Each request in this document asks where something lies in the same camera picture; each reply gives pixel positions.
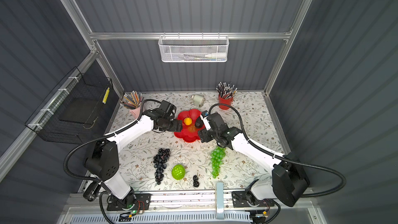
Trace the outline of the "green fake grape bunch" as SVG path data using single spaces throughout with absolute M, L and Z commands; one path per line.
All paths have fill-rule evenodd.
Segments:
M 217 146 L 211 153 L 210 153 L 210 161 L 212 172 L 212 178 L 217 178 L 220 173 L 220 166 L 223 163 L 223 159 L 226 156 L 226 149 Z

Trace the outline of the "yellow fake pear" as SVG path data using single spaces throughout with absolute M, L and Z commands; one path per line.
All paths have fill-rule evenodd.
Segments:
M 184 122 L 185 125 L 190 126 L 190 125 L 192 125 L 193 120 L 192 120 L 190 117 L 186 117 L 186 118 L 183 120 L 183 122 Z

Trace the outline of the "dark fake avocado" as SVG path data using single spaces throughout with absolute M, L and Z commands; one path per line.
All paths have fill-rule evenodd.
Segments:
M 202 118 L 202 116 L 200 115 L 200 116 L 196 119 L 196 121 L 195 121 L 195 127 L 196 127 L 197 129 L 201 129 L 201 128 L 203 128 L 203 126 L 204 126 L 203 118 Z

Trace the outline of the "dark purple fake grape bunch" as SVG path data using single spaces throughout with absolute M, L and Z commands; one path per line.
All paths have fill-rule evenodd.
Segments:
M 153 158 L 153 167 L 155 168 L 155 182 L 160 185 L 164 179 L 164 172 L 167 168 L 167 162 L 170 158 L 171 150 L 169 148 L 160 148 Z

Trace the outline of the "green fake custard apple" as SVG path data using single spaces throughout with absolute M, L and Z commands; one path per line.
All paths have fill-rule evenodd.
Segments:
M 175 180 L 181 180 L 185 177 L 186 169 L 182 164 L 177 164 L 172 168 L 172 177 Z

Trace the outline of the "small dark grape cluster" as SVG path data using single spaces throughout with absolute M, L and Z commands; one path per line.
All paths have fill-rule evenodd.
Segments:
M 199 178 L 197 175 L 193 176 L 193 186 L 194 186 L 194 188 L 198 188 L 200 186 Z

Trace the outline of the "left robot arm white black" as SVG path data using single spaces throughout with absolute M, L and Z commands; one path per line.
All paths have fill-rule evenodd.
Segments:
M 110 137 L 100 138 L 90 144 L 84 161 L 84 167 L 99 179 L 98 185 L 122 204 L 124 209 L 132 208 L 137 199 L 134 190 L 119 172 L 119 152 L 147 132 L 182 131 L 182 121 L 175 118 L 175 105 L 165 100 L 143 101 L 144 104 L 147 102 L 156 102 L 159 106 L 151 110 L 140 110 L 136 120 L 110 132 Z

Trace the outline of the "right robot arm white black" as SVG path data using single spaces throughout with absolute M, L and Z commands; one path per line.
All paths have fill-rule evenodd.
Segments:
M 273 195 L 284 205 L 293 207 L 308 188 L 310 182 L 303 166 L 284 162 L 275 152 L 256 141 L 245 138 L 243 130 L 228 127 L 218 113 L 201 113 L 204 129 L 198 132 L 202 143 L 216 141 L 221 148 L 239 152 L 264 168 L 272 177 Z

